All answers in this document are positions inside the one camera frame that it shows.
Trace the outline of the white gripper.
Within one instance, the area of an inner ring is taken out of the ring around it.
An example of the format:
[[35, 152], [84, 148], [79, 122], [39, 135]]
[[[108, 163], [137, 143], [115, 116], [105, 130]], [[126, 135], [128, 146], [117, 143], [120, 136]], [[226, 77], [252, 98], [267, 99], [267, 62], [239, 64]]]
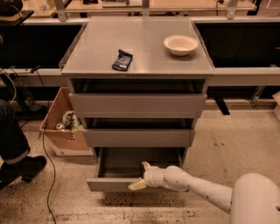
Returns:
[[151, 166], [148, 162], [141, 162], [145, 172], [143, 178], [139, 178], [137, 181], [129, 185], [131, 191], [137, 191], [150, 187], [164, 187], [165, 181], [165, 169], [157, 166]]

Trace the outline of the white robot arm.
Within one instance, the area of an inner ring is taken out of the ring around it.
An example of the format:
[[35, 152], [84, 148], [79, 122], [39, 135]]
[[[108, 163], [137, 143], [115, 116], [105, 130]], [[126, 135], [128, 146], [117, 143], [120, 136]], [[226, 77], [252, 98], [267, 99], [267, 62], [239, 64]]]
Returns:
[[280, 189], [257, 173], [239, 177], [233, 187], [196, 178], [181, 168], [167, 168], [142, 162], [144, 174], [129, 185], [132, 191], [163, 187], [183, 192], [191, 190], [230, 215], [230, 224], [280, 224]]

